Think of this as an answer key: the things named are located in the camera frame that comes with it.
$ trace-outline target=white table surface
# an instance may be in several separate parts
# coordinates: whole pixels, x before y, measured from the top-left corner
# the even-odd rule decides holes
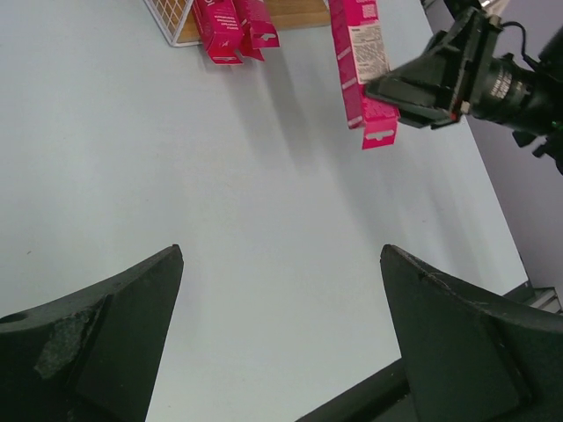
[[[391,64],[419,54],[417,0],[379,7]],[[465,123],[361,151],[329,28],[281,41],[219,69],[142,0],[0,2],[0,313],[180,244],[149,422],[291,421],[397,359],[384,244],[526,281]]]

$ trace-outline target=pink cardboard box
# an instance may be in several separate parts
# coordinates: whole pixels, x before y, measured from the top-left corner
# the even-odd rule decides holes
[[[280,39],[263,0],[233,0],[245,34],[240,53],[264,60],[261,48],[279,47]]]
[[[201,42],[215,64],[241,64],[235,50],[244,33],[232,0],[195,0],[194,18]]]
[[[363,93],[368,81],[389,70],[376,0],[329,0],[329,6],[348,127],[363,127],[363,149],[391,145],[397,107]]]

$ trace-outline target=product box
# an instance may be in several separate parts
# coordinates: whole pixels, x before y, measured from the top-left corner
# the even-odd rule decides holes
[[[241,64],[235,50],[244,33],[233,0],[195,0],[194,18],[201,42],[215,64]]]
[[[240,53],[264,60],[261,48],[279,47],[280,39],[263,0],[233,0],[245,34]]]
[[[329,0],[348,127],[363,127],[364,149],[395,142],[398,109],[364,96],[364,85],[389,71],[376,0]]]

